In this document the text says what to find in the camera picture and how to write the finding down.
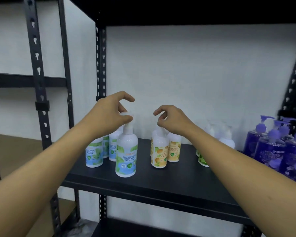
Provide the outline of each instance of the yellow label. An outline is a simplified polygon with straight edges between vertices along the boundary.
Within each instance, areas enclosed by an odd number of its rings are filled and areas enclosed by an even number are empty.
[[[180,157],[181,142],[169,142],[168,160],[178,161]]]
[[[153,156],[153,144],[152,144],[152,138],[151,138],[151,144],[150,144],[150,157],[152,158]]]
[[[169,146],[153,147],[153,157],[151,161],[154,166],[165,167],[167,165],[168,148]]]

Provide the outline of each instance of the left hand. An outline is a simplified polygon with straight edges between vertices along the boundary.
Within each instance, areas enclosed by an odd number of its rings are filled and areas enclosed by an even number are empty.
[[[123,124],[133,120],[130,115],[122,116],[120,112],[127,112],[120,100],[134,102],[135,99],[125,91],[119,91],[105,98],[99,99],[91,111],[81,120],[92,131],[94,139],[111,134]]]

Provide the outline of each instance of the black metal shelf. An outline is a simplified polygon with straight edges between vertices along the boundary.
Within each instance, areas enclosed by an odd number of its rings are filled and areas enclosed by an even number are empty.
[[[105,26],[296,23],[296,11],[283,15],[260,6],[255,9],[252,3],[250,8],[229,3],[217,9],[216,0],[93,0],[95,5],[71,1]]]
[[[192,237],[191,235],[185,235],[176,233],[173,231],[167,231],[163,229],[157,229],[149,226],[138,225],[122,220],[104,218],[102,219],[92,237]]]
[[[115,162],[88,168],[83,153],[62,186],[254,225],[210,168],[197,162],[195,147],[182,144],[180,161],[154,168],[150,140],[138,140],[136,173],[129,178],[115,174]]]
[[[45,76],[46,87],[67,87],[66,78]],[[0,88],[35,87],[32,75],[0,73]]]

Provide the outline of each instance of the right hand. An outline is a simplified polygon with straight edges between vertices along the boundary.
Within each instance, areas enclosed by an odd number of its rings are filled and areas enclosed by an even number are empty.
[[[187,131],[195,125],[181,109],[173,105],[162,105],[153,114],[157,116],[163,111],[164,113],[159,116],[157,124],[173,134],[185,137]]]

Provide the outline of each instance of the lower shelf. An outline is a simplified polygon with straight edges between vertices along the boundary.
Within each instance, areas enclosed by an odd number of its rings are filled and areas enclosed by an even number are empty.
[[[168,230],[138,225],[122,220],[104,218],[96,227],[92,237],[192,237]]]

